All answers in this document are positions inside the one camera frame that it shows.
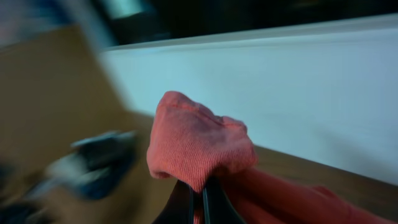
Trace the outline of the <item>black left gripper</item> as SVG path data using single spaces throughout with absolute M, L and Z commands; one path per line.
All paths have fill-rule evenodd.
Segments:
M 77 196 L 100 200 L 119 185 L 136 160 L 136 132 L 111 131 L 71 144 L 73 151 L 44 169 L 44 178 L 24 197 L 37 199 L 58 186 Z

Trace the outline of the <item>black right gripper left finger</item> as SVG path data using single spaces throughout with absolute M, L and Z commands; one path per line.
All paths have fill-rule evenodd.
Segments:
M 152 224 L 193 224 L 193 190 L 178 180 L 158 217 Z

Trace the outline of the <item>orange-red t-shirt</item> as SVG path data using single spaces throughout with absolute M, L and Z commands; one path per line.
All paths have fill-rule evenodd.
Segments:
M 177 91 L 160 100 L 147 164 L 157 179 L 175 177 L 196 193 L 220 182 L 232 215 L 223 223 L 375 223 L 384 218 L 354 207 L 324 187 L 293 184 L 256 169 L 258 157 L 246 125 L 217 116 Z

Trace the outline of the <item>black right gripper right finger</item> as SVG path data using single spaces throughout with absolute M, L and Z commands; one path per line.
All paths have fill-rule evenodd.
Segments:
M 216 177 L 210 177 L 202 191 L 205 224 L 245 224 Z

